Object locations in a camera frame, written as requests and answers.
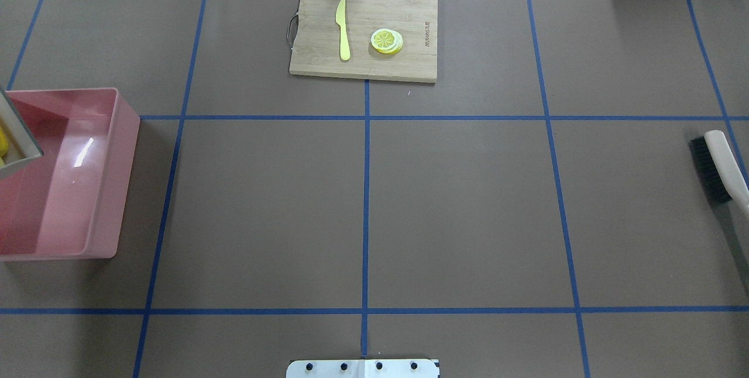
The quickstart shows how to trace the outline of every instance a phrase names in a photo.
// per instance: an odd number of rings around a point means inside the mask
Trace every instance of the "blue grid line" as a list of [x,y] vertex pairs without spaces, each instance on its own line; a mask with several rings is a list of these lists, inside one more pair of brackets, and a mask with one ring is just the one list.
[[200,32],[203,26],[203,16],[205,14],[205,3],[207,0],[201,0],[200,12],[198,14],[198,25],[195,27],[195,40],[193,42],[193,53],[190,57],[190,69],[187,71],[187,81],[185,82],[185,93],[182,100],[182,112],[180,112],[180,124],[177,127],[177,138],[174,140],[174,152],[171,157],[171,168],[169,170],[169,180],[166,185],[166,195],[164,197],[164,207],[161,213],[161,223],[159,225],[159,234],[156,242],[156,250],[153,255],[152,270],[150,271],[150,280],[148,283],[148,294],[145,301],[145,313],[141,325],[140,338],[138,340],[138,351],[136,352],[136,361],[133,367],[133,378],[140,375],[141,361],[143,360],[143,349],[145,347],[145,338],[148,331],[148,320],[150,318],[150,307],[153,303],[153,290],[156,286],[156,277],[159,270],[159,260],[161,258],[161,248],[164,242],[164,232],[166,231],[166,221],[169,217],[169,205],[171,203],[171,192],[174,187],[174,175],[177,172],[177,161],[180,155],[180,145],[182,143],[182,132],[184,130],[185,115],[187,114],[187,105],[190,103],[190,88],[193,84],[193,71],[195,70],[195,59],[198,56],[198,45],[200,44]]
[[[367,308],[369,315],[653,314],[749,312],[749,305],[583,306],[516,308]],[[0,308],[0,315],[143,315],[131,308]],[[361,315],[361,308],[152,308],[150,316]]]
[[588,349],[585,343],[585,330],[583,328],[583,315],[580,313],[580,297],[578,295],[578,281],[575,276],[575,261],[572,259],[572,244],[569,240],[569,228],[567,227],[567,213],[564,206],[564,194],[562,193],[562,181],[559,178],[559,165],[556,160],[556,147],[554,146],[554,132],[551,128],[551,116],[549,114],[549,103],[546,96],[546,82],[544,80],[544,70],[541,65],[541,51],[538,48],[538,34],[535,29],[535,17],[533,16],[533,1],[527,0],[528,19],[530,22],[530,32],[533,38],[533,52],[535,53],[535,68],[538,71],[538,86],[541,89],[541,102],[544,106],[544,116],[546,117],[546,135],[549,141],[549,151],[551,152],[551,166],[554,170],[554,183],[556,184],[556,199],[559,203],[559,218],[562,221],[562,234],[564,235],[565,251],[567,252],[567,268],[569,270],[570,287],[572,288],[572,300],[575,303],[575,319],[578,323],[578,340],[580,341],[580,356],[583,362],[583,373],[586,378],[590,378],[590,367],[588,362]]
[[37,2],[37,8],[34,10],[34,15],[32,16],[32,21],[29,23],[29,29],[26,31],[26,37],[23,38],[23,43],[21,44],[21,50],[18,52],[18,57],[16,58],[16,64],[13,66],[13,72],[11,72],[11,79],[8,80],[8,90],[13,89],[13,83],[16,82],[16,75],[18,74],[18,70],[21,69],[21,61],[23,61],[23,55],[26,53],[26,46],[29,45],[29,39],[32,37],[32,32],[34,32],[34,25],[37,23],[37,18],[39,18],[39,13],[42,10],[42,4],[44,3],[44,0],[39,0]]
[[[142,115],[143,120],[179,120],[180,115]],[[185,120],[311,120],[311,121],[722,121],[723,116],[641,115],[187,115]],[[747,121],[749,116],[729,116]]]
[[367,357],[367,337],[369,337],[369,149],[371,138],[369,109],[369,80],[364,80],[364,203],[362,227],[362,333],[359,346],[362,359]]
[[692,19],[692,26],[695,27],[695,36],[700,45],[700,52],[702,52],[703,59],[705,60],[705,67],[707,73],[710,76],[710,82],[712,83],[712,89],[715,91],[715,98],[717,98],[717,104],[720,106],[720,112],[723,114],[723,121],[726,123],[726,129],[728,130],[728,136],[733,144],[733,154],[736,156],[738,167],[741,169],[741,175],[744,176],[744,181],[749,181],[747,176],[746,167],[744,167],[744,159],[741,157],[741,151],[738,149],[738,141],[736,141],[736,135],[733,133],[733,127],[731,126],[730,118],[728,117],[728,111],[726,110],[726,104],[723,102],[723,96],[720,93],[720,88],[717,86],[717,79],[715,79],[715,73],[712,71],[712,64],[710,58],[707,56],[707,50],[705,43],[700,33],[700,26],[698,25],[698,18],[695,15],[695,7],[692,5],[692,0],[687,0],[687,8],[689,8],[689,16]]

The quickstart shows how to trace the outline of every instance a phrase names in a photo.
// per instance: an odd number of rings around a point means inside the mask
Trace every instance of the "white bracket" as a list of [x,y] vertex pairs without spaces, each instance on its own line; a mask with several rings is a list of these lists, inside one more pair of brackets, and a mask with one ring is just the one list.
[[294,361],[286,378],[439,378],[439,361],[432,359],[361,359]]

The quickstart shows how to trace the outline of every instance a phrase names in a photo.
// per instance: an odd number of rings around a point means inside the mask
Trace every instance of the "knife blade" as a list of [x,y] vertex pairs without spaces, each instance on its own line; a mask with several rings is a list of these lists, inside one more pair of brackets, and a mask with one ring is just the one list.
[[346,34],[346,0],[338,2],[335,11],[335,23],[341,27],[340,56],[341,60],[348,61],[351,58],[351,50],[348,48],[348,34]]

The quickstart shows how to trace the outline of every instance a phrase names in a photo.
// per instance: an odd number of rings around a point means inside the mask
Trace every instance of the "black bristles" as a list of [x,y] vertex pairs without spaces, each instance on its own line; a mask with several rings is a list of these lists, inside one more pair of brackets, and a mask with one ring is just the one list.
[[722,204],[730,201],[731,196],[728,195],[726,187],[723,186],[723,181],[720,180],[720,175],[717,172],[714,160],[712,160],[710,149],[707,146],[704,136],[691,140],[689,148],[692,150],[695,167],[698,170],[698,175],[700,175],[700,180],[710,201],[714,204]]

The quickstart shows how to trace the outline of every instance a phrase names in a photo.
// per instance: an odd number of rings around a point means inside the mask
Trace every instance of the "yellow object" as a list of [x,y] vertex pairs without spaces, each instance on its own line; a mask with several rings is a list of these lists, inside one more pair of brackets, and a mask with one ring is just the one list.
[[395,55],[403,48],[403,36],[391,29],[378,29],[370,39],[372,47],[385,55]]
[[[8,149],[10,148],[11,144],[8,143],[8,137],[5,135],[5,132],[3,132],[2,128],[0,128],[0,157],[5,157],[6,154],[8,154]],[[0,167],[3,167],[5,165],[5,162],[3,162],[2,159],[0,159]]]
[[348,61],[351,58],[351,50],[348,48],[348,34],[346,33],[346,0],[338,2],[335,11],[335,23],[341,27],[341,43],[339,45],[341,60]]

